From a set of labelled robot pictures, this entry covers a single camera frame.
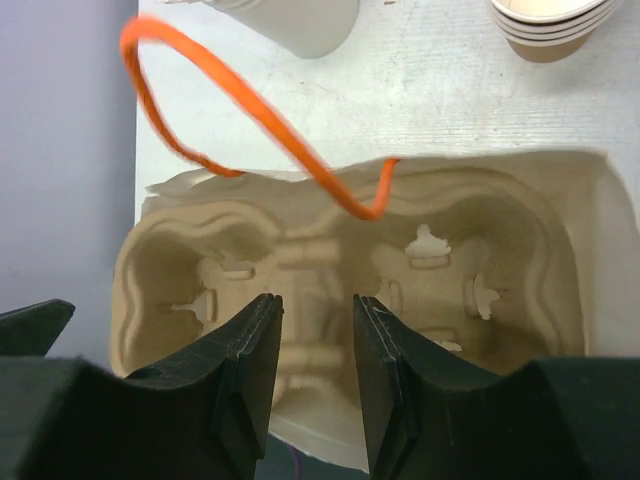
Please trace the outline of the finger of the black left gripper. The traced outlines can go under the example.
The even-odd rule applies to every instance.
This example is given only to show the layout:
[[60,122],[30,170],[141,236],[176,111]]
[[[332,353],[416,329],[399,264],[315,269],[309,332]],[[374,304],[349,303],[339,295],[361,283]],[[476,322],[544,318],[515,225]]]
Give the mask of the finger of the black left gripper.
[[75,312],[67,301],[52,299],[0,316],[2,357],[44,357]]

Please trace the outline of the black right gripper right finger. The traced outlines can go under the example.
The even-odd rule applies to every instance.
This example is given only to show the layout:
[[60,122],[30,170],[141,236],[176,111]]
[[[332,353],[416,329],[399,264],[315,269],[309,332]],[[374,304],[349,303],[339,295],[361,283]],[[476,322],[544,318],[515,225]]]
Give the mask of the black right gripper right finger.
[[353,299],[374,479],[635,479],[639,362],[543,357],[501,376]]

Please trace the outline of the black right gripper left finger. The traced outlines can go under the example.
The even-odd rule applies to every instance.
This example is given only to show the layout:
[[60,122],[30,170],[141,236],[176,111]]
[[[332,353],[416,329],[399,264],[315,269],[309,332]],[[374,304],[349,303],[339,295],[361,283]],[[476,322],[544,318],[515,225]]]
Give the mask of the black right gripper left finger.
[[81,358],[1,356],[5,479],[251,479],[268,436],[282,299],[116,377]]

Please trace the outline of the printed paper takeout bag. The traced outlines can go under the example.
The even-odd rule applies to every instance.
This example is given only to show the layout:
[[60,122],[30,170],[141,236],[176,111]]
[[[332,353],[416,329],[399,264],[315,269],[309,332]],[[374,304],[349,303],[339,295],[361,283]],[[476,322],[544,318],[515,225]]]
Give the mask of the printed paper takeout bag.
[[[307,170],[216,164],[165,125],[141,41],[190,60]],[[209,171],[162,186],[115,265],[110,362],[160,379],[276,302],[275,356],[215,427],[269,431],[373,479],[635,479],[639,235],[594,204],[589,151],[403,160],[332,171],[238,75],[170,25],[119,41],[164,141]]]

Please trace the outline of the brown cardboard cup carrier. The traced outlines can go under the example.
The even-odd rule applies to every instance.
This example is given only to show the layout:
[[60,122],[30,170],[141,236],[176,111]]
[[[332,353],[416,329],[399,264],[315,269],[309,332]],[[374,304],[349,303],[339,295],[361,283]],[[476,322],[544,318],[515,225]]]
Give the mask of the brown cardboard cup carrier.
[[262,293],[283,300],[278,395],[354,395],[354,295],[497,373],[586,351],[573,248],[523,182],[478,168],[405,174],[383,217],[362,221],[308,181],[253,175],[151,202],[115,266],[112,368],[162,359]]

